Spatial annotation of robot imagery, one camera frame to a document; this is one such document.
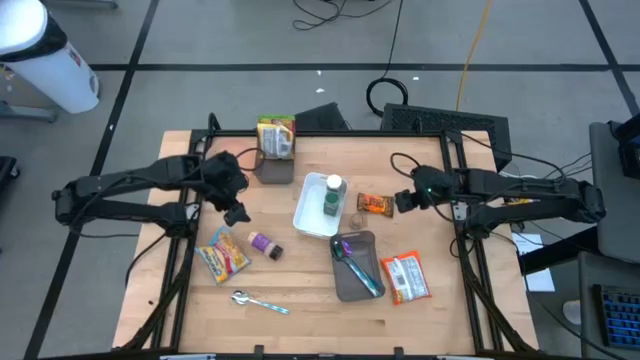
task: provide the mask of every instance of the white tray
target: white tray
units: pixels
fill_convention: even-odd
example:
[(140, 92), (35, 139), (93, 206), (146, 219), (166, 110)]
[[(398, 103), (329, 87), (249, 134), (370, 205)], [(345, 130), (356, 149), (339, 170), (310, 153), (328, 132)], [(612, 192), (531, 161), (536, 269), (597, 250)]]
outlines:
[(324, 197), (327, 194), (327, 177), (329, 175), (309, 173), (304, 178), (296, 213), (293, 216), (293, 226), (306, 235), (330, 238), (338, 233), (342, 209), (347, 198), (348, 183), (342, 179), (340, 207), (336, 216), (326, 215)]

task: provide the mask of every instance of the orange wrapper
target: orange wrapper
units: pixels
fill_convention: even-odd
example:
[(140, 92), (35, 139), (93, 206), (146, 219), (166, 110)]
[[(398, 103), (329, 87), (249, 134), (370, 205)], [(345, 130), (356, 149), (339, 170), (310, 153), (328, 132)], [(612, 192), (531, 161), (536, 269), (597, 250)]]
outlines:
[(393, 197), (358, 193), (358, 211), (393, 217)]
[(393, 304), (399, 305), (422, 297), (431, 297), (420, 263), (420, 254), (414, 250), (392, 258), (380, 259), (389, 277), (393, 291)]

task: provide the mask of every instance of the white plastic container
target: white plastic container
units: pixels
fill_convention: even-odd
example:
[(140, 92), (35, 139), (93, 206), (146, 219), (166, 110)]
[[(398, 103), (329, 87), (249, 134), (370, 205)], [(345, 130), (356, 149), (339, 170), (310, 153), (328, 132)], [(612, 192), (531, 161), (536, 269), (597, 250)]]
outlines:
[(59, 40), (66, 35), (40, 1), (0, 1), (0, 34), (0, 62), (64, 110), (76, 114), (98, 105), (98, 77), (71, 43), (57, 46), (51, 41), (54, 45), (41, 46), (48, 36)]
[(338, 233), (340, 217), (347, 199), (348, 183), (343, 178), (340, 188), (340, 206), (336, 216), (324, 213), (324, 197), (327, 194), (328, 175), (309, 173), (304, 178), (293, 226), (305, 235), (330, 238)]

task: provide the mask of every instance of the white trash can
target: white trash can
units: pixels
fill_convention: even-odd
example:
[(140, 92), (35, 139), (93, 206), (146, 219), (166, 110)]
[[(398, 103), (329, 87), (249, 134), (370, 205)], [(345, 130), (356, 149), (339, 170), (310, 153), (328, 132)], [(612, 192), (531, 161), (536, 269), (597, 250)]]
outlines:
[(99, 81), (38, 0), (0, 0), (0, 63), (64, 110), (98, 105)]

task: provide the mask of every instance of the white bottle cap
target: white bottle cap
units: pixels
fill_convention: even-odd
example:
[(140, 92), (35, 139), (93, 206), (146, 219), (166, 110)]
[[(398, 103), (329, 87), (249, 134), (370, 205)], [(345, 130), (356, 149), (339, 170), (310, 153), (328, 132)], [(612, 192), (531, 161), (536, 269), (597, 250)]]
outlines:
[(331, 190), (338, 190), (342, 185), (342, 178), (338, 175), (329, 175), (327, 178), (327, 187)]

